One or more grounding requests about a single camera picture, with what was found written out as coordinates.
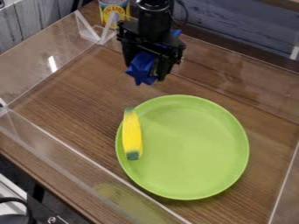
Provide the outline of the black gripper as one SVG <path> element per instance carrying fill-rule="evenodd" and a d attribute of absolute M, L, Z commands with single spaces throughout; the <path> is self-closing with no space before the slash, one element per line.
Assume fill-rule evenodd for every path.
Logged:
<path fill-rule="evenodd" d="M 185 44 L 169 31 L 157 40 L 143 37 L 139 34 L 136 21 L 120 20 L 116 24 L 116 40 L 123 45 L 125 65 L 129 66 L 140 51 L 153 54 L 157 57 L 155 76 L 159 81 L 163 81 L 172 70 L 172 65 L 181 63 Z"/>

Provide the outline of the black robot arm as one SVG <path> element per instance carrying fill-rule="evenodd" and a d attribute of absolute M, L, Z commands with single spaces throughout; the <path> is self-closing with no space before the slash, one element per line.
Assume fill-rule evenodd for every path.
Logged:
<path fill-rule="evenodd" d="M 172 29 L 173 2 L 177 2 L 187 14 L 183 0 L 136 0 L 137 19 L 124 18 L 116 23 L 125 73 L 135 79 L 137 86 L 163 81 L 173 65 L 179 65 L 183 60 L 183 31 Z"/>

